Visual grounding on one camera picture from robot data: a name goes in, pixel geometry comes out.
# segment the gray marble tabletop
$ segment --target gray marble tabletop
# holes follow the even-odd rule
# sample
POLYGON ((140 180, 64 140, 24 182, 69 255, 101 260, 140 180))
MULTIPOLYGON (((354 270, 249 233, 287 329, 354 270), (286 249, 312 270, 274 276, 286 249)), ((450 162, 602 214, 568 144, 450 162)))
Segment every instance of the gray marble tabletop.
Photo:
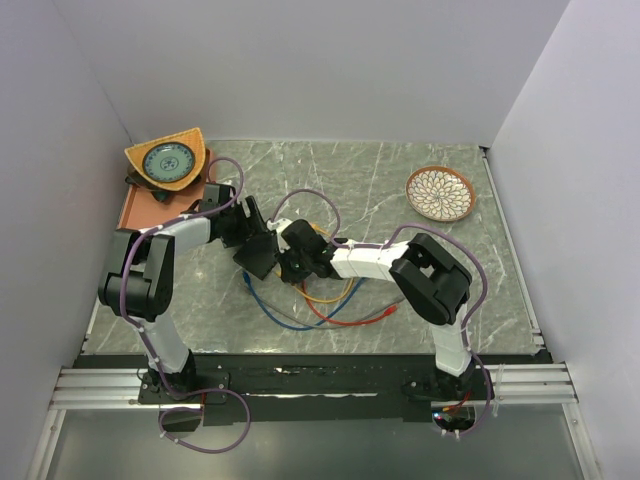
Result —
MULTIPOLYGON (((397 225, 422 222, 442 229, 464 243, 486 269, 490 292, 469 324, 474 349, 482 353, 534 353, 538 350, 523 292, 509 250, 481 150, 476 146, 374 142, 267 142, 216 141, 209 145, 218 156, 237 159, 245 169, 244 195, 256 197, 265 218, 278 200, 291 190, 307 187, 325 193, 342 216, 340 236, 383 242, 397 225), (409 175, 420 167, 451 167, 474 186, 476 205, 466 218, 454 223, 427 220, 415 212, 405 196, 409 175)), ((231 167, 218 170, 218 180, 237 180, 231 167)), ((328 205, 308 194, 285 205, 282 216, 305 218, 332 229, 335 218, 328 205)), ((398 240, 416 232, 404 231, 398 240)), ((474 277, 472 301, 480 292, 473 265, 447 249, 474 277)), ((426 322, 407 302, 398 312, 372 325, 296 332, 285 330, 260 310, 247 293, 233 252, 214 242, 176 258, 175 289, 170 312, 178 332, 194 352, 230 353, 433 353, 426 322)), ((260 282, 258 293, 301 321, 314 323, 304 300, 275 275, 260 282)), ((342 281, 310 278, 308 289, 316 297, 335 296, 342 281)), ((392 301, 395 284, 369 280, 336 316, 349 321, 392 301)), ((133 330, 107 307, 99 306, 85 353, 140 352, 133 330)))

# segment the white patterned bowl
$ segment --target white patterned bowl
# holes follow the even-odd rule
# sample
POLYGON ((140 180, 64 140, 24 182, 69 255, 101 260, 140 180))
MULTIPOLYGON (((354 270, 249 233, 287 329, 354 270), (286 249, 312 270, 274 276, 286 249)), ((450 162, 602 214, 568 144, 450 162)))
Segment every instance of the white patterned bowl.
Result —
POLYGON ((407 199, 420 214, 439 222, 469 215, 476 202, 471 183, 455 170, 431 166, 416 170, 407 180, 407 199))

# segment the decorative plate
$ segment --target decorative plate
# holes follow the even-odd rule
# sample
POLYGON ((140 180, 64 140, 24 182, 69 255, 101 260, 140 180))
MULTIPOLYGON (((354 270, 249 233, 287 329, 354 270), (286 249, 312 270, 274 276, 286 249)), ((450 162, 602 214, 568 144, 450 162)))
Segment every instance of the decorative plate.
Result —
POLYGON ((471 183, 447 167, 424 167, 407 180, 407 199, 420 214, 439 222, 469 215, 476 201, 471 183))
POLYGON ((161 183, 173 183, 183 179, 195 165, 196 157, 193 150, 180 142, 156 145, 142 160, 144 173, 161 183))

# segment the blue cable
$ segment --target blue cable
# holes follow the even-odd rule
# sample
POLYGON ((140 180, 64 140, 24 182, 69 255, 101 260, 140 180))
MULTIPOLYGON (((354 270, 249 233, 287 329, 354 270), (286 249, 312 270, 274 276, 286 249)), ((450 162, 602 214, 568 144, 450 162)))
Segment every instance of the blue cable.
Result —
MULTIPOLYGON (((287 325, 286 323, 283 323, 282 321, 278 320, 266 307, 266 305, 264 303, 262 303, 262 300, 260 299, 260 297, 258 296, 258 294, 256 293, 255 289, 253 288, 253 285, 251 284, 251 277, 249 277, 249 274, 247 272, 242 272, 242 278, 244 279, 244 282, 247 284, 247 288, 249 289, 249 292, 251 293, 251 295, 253 295, 253 298, 255 298, 256 302, 258 303, 258 306, 262 309, 262 311, 265 313, 265 315, 267 315, 267 317, 269 317, 271 320, 273 320, 275 323, 277 323, 278 325, 280 325, 281 327, 284 328, 288 328, 289 330, 295 330, 297 332, 306 332, 307 330, 313 330, 314 327, 294 327, 292 325, 287 325)), ((353 296, 355 295, 355 293, 358 291, 358 289, 362 286, 362 284, 364 283, 364 281, 366 280, 366 278, 361 278, 360 280, 358 280, 358 282, 355 284, 355 286, 353 287, 353 290, 351 290, 349 292, 349 295, 347 295, 347 297, 342 301, 342 303, 340 305, 338 305, 336 307, 336 309, 331 312, 329 315, 327 315, 327 317, 332 318, 334 315, 336 315, 340 310, 342 310, 345 305, 347 303, 349 303, 349 300, 351 300, 351 298, 353 298, 353 296)), ((318 323, 315 324, 315 326, 320 326, 323 323, 325 323, 326 320, 320 320, 318 323)))

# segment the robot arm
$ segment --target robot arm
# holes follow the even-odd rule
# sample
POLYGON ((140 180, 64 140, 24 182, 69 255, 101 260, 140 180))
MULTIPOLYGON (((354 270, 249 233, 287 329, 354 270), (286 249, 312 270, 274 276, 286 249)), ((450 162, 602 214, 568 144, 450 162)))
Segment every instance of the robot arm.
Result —
POLYGON ((388 248, 336 248, 305 220, 280 220, 278 232, 284 281, 297 283, 309 273, 336 278, 375 278, 395 282, 418 315, 429 323, 436 366, 455 377, 467 372, 471 354, 463 344, 461 323, 467 312, 471 274, 438 242, 419 233, 388 248))
MULTIPOLYGON (((200 212, 224 204, 233 187, 207 184, 200 212)), ((461 320, 466 313, 471 275, 429 235, 417 234, 409 242, 388 248, 358 248, 358 243, 337 239, 348 248, 337 248, 317 234, 305 220, 280 220, 266 224, 255 200, 247 197, 250 215, 235 203, 211 218, 189 219, 150 236, 138 250, 134 264, 144 270, 130 272, 126 308, 144 328, 163 370, 176 390, 195 386, 193 354, 184 345, 167 312, 173 293, 173 260, 191 248, 220 238, 225 247, 240 247, 234 261, 264 279, 276 263, 282 280, 298 283, 315 273, 321 278, 375 278, 395 282, 414 310, 431 328, 436 346, 436 366, 452 377, 473 370, 463 345, 461 320)), ((105 264, 98 297, 121 316, 120 286, 125 260, 141 231, 116 230, 105 264)), ((150 372, 157 369, 149 356, 150 372)))

